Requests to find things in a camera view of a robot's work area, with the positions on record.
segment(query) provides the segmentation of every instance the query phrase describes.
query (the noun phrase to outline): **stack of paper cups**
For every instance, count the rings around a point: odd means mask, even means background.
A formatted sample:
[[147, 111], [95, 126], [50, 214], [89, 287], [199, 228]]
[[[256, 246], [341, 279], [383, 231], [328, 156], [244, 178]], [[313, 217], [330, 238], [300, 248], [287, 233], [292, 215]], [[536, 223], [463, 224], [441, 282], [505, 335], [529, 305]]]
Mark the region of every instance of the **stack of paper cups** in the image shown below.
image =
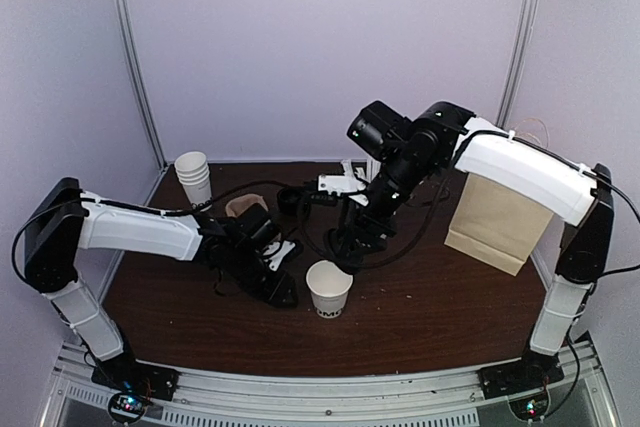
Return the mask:
[[202, 152], [187, 152], [175, 162], [176, 174], [191, 206], [202, 207], [211, 200], [211, 180], [207, 156]]
[[325, 319], [335, 319], [344, 310], [353, 276], [342, 272], [336, 264], [321, 260], [307, 271], [307, 285], [316, 313]]

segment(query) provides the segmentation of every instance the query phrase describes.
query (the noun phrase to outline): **robotic arm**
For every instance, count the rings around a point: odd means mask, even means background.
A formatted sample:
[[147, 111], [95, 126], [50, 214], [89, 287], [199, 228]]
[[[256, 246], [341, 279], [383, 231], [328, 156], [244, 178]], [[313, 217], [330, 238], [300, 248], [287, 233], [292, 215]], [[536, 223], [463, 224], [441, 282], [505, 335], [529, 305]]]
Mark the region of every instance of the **robotic arm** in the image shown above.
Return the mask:
[[169, 400], [177, 372], [136, 361], [124, 334], [74, 267], [78, 247], [204, 263], [228, 273], [258, 300], [275, 307], [297, 305], [295, 282], [279, 267], [299, 249], [292, 242], [273, 242], [279, 230], [261, 206], [238, 218], [178, 214], [103, 199], [65, 178], [31, 216], [24, 278], [87, 345], [96, 362], [96, 383]]
[[557, 353], [602, 274], [613, 227], [609, 170], [593, 170], [519, 142], [461, 107], [438, 102], [413, 122], [382, 102], [364, 108], [347, 135], [381, 162], [369, 185], [323, 176], [319, 190], [353, 191], [344, 197], [337, 229], [325, 245], [354, 274], [364, 255], [386, 248], [393, 216], [422, 181], [454, 167], [509, 187], [547, 207], [565, 222], [561, 253], [522, 359], [480, 372], [486, 398], [533, 389], [563, 378]]

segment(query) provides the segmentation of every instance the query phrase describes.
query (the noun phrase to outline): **brown paper bag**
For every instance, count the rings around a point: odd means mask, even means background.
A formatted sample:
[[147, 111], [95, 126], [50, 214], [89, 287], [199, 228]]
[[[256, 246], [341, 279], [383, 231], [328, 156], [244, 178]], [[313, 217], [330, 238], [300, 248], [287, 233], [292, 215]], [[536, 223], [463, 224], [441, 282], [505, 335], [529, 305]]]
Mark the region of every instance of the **brown paper bag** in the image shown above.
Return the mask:
[[515, 276], [552, 216], [537, 202], [470, 174], [445, 245]]
[[[227, 205], [224, 206], [224, 212], [227, 214], [227, 217], [239, 217], [253, 204], [260, 204], [264, 210], [269, 210], [267, 203], [264, 201], [264, 197], [258, 194], [245, 194], [227, 202]], [[278, 242], [280, 237], [280, 234], [278, 234], [273, 240]]]

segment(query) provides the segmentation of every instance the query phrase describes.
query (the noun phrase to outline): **dark wood tabletop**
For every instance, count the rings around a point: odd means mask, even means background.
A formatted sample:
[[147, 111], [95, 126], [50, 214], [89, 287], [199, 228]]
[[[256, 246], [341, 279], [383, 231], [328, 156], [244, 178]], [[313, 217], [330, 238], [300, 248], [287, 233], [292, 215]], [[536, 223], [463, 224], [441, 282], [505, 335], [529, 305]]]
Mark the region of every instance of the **dark wood tabletop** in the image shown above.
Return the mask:
[[[320, 173], [340, 172], [338, 163], [212, 164], [214, 195], [254, 180], [300, 184]], [[204, 265], [127, 253], [105, 301], [137, 356], [146, 361], [221, 372], [274, 376], [350, 376], [426, 372], [520, 355], [544, 299], [531, 261], [517, 277], [489, 267], [443, 244], [464, 186], [454, 176], [451, 197], [441, 203], [421, 242], [384, 268], [354, 279], [342, 316], [326, 320], [312, 309], [304, 275], [318, 257], [309, 249], [286, 264], [295, 277], [300, 305], [281, 310], [238, 293], [231, 282], [214, 293], [217, 274]], [[278, 188], [263, 195], [286, 231], [295, 222], [277, 213]], [[416, 189], [415, 204], [435, 193]], [[215, 206], [222, 215], [225, 201]], [[152, 204], [188, 208], [175, 172], [162, 181]], [[403, 206], [399, 234], [387, 256], [416, 232], [426, 208]], [[308, 231], [321, 243], [335, 226], [338, 208], [314, 207]]]

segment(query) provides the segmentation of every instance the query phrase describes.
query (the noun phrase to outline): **lavender wall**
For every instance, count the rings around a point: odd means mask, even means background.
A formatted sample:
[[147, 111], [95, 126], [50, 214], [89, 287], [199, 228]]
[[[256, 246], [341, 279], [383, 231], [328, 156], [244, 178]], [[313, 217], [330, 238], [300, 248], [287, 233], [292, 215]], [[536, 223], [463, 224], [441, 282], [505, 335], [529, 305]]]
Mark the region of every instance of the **lavender wall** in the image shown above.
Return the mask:
[[[551, 148], [572, 160], [609, 166], [615, 184], [640, 204], [640, 0], [540, 0], [513, 122], [534, 116], [550, 128]], [[640, 226], [619, 198], [609, 268], [640, 259]], [[559, 222], [539, 244], [552, 270]], [[640, 273], [607, 277], [581, 329], [593, 334], [623, 425], [637, 426], [640, 404]]]
[[362, 157], [375, 99], [450, 100], [495, 119], [521, 0], [129, 0], [167, 156]]
[[[0, 423], [34, 425], [65, 334], [9, 267], [13, 234], [63, 176], [140, 201], [156, 169], [112, 0], [0, 0]], [[97, 287], [113, 253], [80, 256]]]

